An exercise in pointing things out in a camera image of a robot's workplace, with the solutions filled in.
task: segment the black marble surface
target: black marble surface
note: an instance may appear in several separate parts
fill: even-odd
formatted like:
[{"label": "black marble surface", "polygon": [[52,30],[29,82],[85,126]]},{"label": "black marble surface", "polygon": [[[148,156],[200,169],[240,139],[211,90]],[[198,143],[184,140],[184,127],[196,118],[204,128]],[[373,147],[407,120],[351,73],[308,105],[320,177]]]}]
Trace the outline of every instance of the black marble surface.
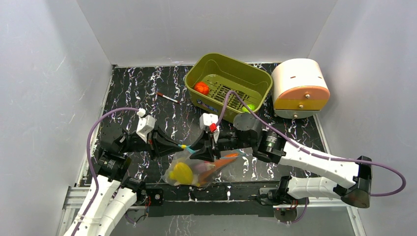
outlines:
[{"label": "black marble surface", "polygon": [[[277,64],[254,64],[254,66],[271,74]],[[193,143],[200,134],[199,117],[205,111],[192,105],[184,83],[185,75],[191,67],[164,66],[114,69],[104,113],[120,107],[144,108],[156,118],[157,124],[168,136],[182,144],[189,145]],[[175,104],[157,96],[157,92],[180,100],[180,104]],[[297,120],[275,118],[270,95],[258,111],[258,115],[299,143],[321,151],[324,150],[313,117]],[[138,117],[133,112],[113,114],[112,117],[102,122],[96,140],[97,145],[100,143],[102,134],[111,132],[111,126],[121,125],[129,132],[134,132],[137,122]],[[224,120],[221,123],[222,130],[230,129],[231,126],[232,124]],[[281,176],[285,175],[316,176],[297,168],[264,163],[253,158],[250,150],[243,149],[241,151],[246,153],[245,157],[224,168],[215,181],[280,180]],[[161,176],[165,173],[173,158],[173,155],[169,155],[151,161],[145,152],[129,153],[128,156],[132,158],[128,175],[143,179],[146,183],[163,183]],[[81,185],[89,185],[90,183],[91,177],[88,174]]]}]

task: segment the basket label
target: basket label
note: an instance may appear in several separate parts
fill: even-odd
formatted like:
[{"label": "basket label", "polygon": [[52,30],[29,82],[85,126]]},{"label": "basket label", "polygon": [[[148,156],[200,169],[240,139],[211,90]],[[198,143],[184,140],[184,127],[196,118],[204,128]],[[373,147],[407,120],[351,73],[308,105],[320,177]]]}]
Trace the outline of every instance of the basket label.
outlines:
[{"label": "basket label", "polygon": [[214,107],[212,107],[212,106],[207,105],[206,103],[202,102],[200,99],[197,99],[197,103],[198,103],[198,104],[201,104],[203,107],[207,107],[207,108],[209,108],[210,110],[212,110],[212,111],[214,111],[214,112],[216,112],[216,113],[218,113],[218,112],[219,112],[216,108],[214,108]]}]

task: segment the clear plastic bag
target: clear plastic bag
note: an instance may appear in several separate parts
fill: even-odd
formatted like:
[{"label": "clear plastic bag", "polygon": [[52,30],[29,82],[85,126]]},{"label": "clear plastic bag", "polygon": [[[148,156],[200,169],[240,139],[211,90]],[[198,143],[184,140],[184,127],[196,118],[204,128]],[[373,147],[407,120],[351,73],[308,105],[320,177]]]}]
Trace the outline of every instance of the clear plastic bag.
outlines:
[{"label": "clear plastic bag", "polygon": [[162,176],[166,183],[173,186],[184,184],[206,188],[225,166],[238,158],[238,154],[232,153],[214,162],[208,162],[190,159],[191,152],[193,151],[186,148],[175,153],[172,163]]}]

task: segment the plastic bin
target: plastic bin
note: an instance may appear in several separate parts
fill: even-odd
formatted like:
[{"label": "plastic bin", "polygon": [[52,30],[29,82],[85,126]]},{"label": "plastic bin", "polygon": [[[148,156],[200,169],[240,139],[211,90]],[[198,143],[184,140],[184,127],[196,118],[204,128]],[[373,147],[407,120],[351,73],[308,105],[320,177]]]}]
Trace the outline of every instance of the plastic bin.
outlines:
[{"label": "plastic bin", "polygon": [[[210,93],[194,90],[197,82],[205,82]],[[185,76],[185,85],[194,106],[220,115],[226,93],[234,90],[246,104],[253,104],[255,113],[262,106],[272,87],[272,77],[265,71],[218,53],[203,56]],[[239,100],[231,95],[223,119],[233,122],[242,113]]]}]

